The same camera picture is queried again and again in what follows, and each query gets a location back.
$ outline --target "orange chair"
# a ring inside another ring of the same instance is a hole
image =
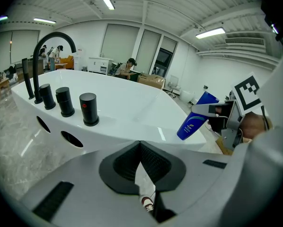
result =
[[[61,58],[60,63],[66,63],[66,69],[73,69],[74,68],[74,59],[72,55],[69,55],[68,58]],[[55,66],[55,69],[60,69],[62,66]]]

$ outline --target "human hand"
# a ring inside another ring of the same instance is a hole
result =
[[[216,107],[217,114],[221,114],[221,111],[221,107]],[[247,113],[240,124],[240,129],[243,137],[253,139],[265,131],[264,117],[253,112]]]

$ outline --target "doorway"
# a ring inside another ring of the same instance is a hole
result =
[[[166,72],[169,68],[173,53],[160,48],[152,74],[165,77]]]

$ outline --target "black faucet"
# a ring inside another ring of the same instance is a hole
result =
[[[39,84],[38,84],[38,68],[37,68],[37,61],[38,61],[38,54],[39,54],[39,50],[41,49],[41,46],[48,40],[54,37],[60,37],[65,39],[70,47],[71,47],[71,51],[72,53],[76,52],[76,47],[75,44],[73,42],[73,40],[66,34],[62,33],[62,32],[53,32],[50,33],[48,35],[46,35],[44,38],[42,38],[36,45],[34,52],[33,52],[33,84],[34,84],[34,94],[35,94],[35,104],[39,104],[43,101],[43,99],[41,98],[41,95],[39,94]]]

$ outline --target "window blind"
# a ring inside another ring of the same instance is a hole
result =
[[[17,30],[12,34],[11,63],[32,58],[39,31]]]
[[[161,35],[145,30],[137,54],[134,70],[149,73]]]
[[[126,63],[132,56],[139,28],[108,25],[103,40],[102,57],[111,58],[115,63]]]
[[[10,66],[10,40],[12,32],[0,33],[0,72]]]
[[[175,50],[175,47],[176,47],[176,42],[167,38],[167,37],[164,37],[163,40],[162,40],[162,44],[161,44],[161,48],[169,51],[169,52],[172,52],[174,53],[174,50]]]

